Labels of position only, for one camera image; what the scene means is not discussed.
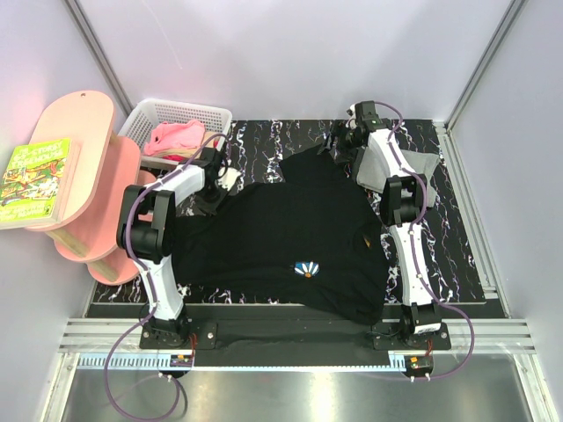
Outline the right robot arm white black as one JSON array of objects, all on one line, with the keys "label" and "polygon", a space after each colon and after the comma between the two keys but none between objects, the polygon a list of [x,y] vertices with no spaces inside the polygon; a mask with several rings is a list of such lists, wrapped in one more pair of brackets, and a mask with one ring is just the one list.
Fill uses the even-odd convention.
[{"label": "right robot arm white black", "polygon": [[350,166],[357,185],[380,189],[379,216],[395,243],[402,279],[399,337],[419,348],[442,325],[439,300],[432,291],[422,248],[422,219],[428,209],[427,178],[407,162],[396,141],[400,123],[377,113],[378,101],[351,105],[347,122],[335,122],[321,153],[337,150],[337,160]]}]

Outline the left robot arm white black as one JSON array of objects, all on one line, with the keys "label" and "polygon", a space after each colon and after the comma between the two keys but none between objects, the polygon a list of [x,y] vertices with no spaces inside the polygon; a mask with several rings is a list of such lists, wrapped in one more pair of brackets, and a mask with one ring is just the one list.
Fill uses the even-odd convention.
[{"label": "left robot arm white black", "polygon": [[143,322],[158,329],[172,348],[182,347],[190,336],[172,270],[176,207],[196,195],[204,213],[215,213],[237,181],[229,171],[226,153],[205,148],[198,158],[154,182],[128,186],[123,194],[116,242],[134,261],[147,290],[149,315]]}]

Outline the black t shirt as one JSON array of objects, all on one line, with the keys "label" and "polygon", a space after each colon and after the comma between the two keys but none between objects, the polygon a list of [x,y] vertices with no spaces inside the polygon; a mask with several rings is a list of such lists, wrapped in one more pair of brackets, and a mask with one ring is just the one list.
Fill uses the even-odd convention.
[{"label": "black t shirt", "polygon": [[215,215],[176,221],[175,280],[376,324],[389,262],[366,193],[317,148],[280,168],[282,181],[250,184]]}]

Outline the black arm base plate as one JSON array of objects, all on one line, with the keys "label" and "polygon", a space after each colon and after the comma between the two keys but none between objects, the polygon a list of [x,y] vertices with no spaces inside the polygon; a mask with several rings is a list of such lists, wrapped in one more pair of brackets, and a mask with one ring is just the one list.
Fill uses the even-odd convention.
[{"label": "black arm base plate", "polygon": [[447,326],[407,338],[398,323],[375,327],[333,319],[182,318],[171,329],[144,325],[142,349],[195,349],[201,367],[348,367],[383,365],[391,351],[449,351]]}]

